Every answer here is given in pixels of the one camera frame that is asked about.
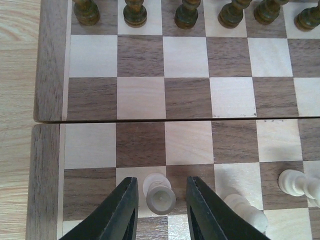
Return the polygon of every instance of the white chess piece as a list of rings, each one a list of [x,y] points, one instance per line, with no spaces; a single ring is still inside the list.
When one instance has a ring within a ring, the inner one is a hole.
[[[170,213],[176,204],[176,195],[169,180],[161,173],[152,173],[143,181],[143,194],[149,209],[158,215]]]
[[[250,205],[250,202],[239,194],[230,194],[224,202],[243,220],[255,227],[261,233],[264,233],[268,227],[266,215]]]
[[[279,176],[279,187],[292,196],[306,195],[309,201],[320,208],[320,179],[307,177],[297,170],[284,170]]]

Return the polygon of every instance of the chess piece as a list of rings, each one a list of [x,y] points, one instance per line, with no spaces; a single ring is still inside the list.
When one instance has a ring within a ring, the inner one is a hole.
[[[147,10],[143,6],[144,0],[125,0],[123,9],[124,21],[130,27],[142,27],[147,21]]]
[[[244,9],[249,7],[252,0],[232,0],[224,5],[218,15],[219,23],[228,29],[239,25],[244,18]]]
[[[74,1],[73,12],[79,23],[92,26],[100,19],[98,6],[93,0],[72,0]]]
[[[191,29],[197,22],[201,0],[182,0],[176,9],[174,22],[181,29]]]
[[[149,209],[158,215],[170,213],[176,204],[176,195],[169,180],[161,173],[152,173],[143,181],[143,194]]]
[[[301,31],[311,31],[320,25],[320,1],[318,6],[306,8],[294,18],[295,26]]]
[[[263,0],[254,9],[254,18],[262,25],[271,24],[280,14],[281,5],[289,0]]]
[[[284,170],[278,179],[280,189],[292,196],[306,195],[310,202],[320,207],[320,179],[306,177],[297,170]]]
[[[238,214],[247,223],[255,227],[261,233],[264,233],[268,226],[268,219],[266,215],[251,206],[249,201],[238,194],[230,194],[223,200],[229,208]]]

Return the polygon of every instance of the wooden board edge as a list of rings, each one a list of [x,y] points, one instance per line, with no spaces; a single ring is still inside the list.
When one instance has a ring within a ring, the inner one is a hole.
[[[67,11],[66,0],[41,0],[33,111],[36,122],[62,120]]]
[[[32,128],[26,240],[56,240],[58,225],[60,125]]]

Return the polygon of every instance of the dark chess piece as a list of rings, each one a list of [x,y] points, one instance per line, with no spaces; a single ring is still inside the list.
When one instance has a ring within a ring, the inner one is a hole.
[[[191,29],[197,22],[201,0],[182,0],[176,9],[174,22],[181,29]]]
[[[139,28],[147,21],[147,10],[143,6],[144,0],[125,0],[123,9],[124,21],[130,27]]]
[[[294,18],[295,26],[301,31],[311,31],[320,25],[320,1],[318,6],[306,8]]]
[[[263,0],[253,12],[255,20],[262,25],[271,24],[279,16],[281,5],[288,2],[289,0]]]
[[[244,18],[244,9],[249,7],[252,0],[232,0],[223,6],[218,20],[219,23],[228,29],[233,29],[239,25]]]
[[[73,11],[79,23],[92,26],[100,19],[98,6],[93,0],[72,0],[74,1]]]

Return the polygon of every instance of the folding chessboard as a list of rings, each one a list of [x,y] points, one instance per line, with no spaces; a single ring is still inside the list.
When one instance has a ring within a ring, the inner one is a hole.
[[[128,27],[124,0],[95,0],[82,26],[72,1],[42,0],[27,239],[57,239],[125,177],[137,177],[137,239],[189,239],[187,176],[221,198],[262,210],[271,240],[320,239],[320,209],[278,187],[286,169],[320,178],[320,27],[293,19],[315,0],[291,1],[270,25],[253,1],[237,28],[217,19],[227,0],[202,0],[194,28],[176,27],[180,0],[145,0],[147,23]],[[142,193],[166,175],[175,209],[157,216]]]
[[[234,29],[217,18],[229,1],[202,0],[190,30],[175,25],[180,0],[146,0],[140,28],[126,25],[124,0],[96,0],[94,26],[78,23],[71,0],[43,2],[38,121],[320,116],[320,27],[294,25],[313,0],[285,4],[267,26],[253,1]]]
[[[320,178],[319,139],[319,118],[37,125],[29,203],[53,215],[48,228],[61,237],[137,177],[137,239],[187,240],[187,177],[199,176],[222,199],[238,193],[263,210],[271,240],[316,240],[320,208],[282,192],[278,177],[293,169]],[[151,173],[166,175],[176,195],[168,215],[147,207],[142,185]],[[33,214],[42,218],[28,222],[32,231],[48,220]]]

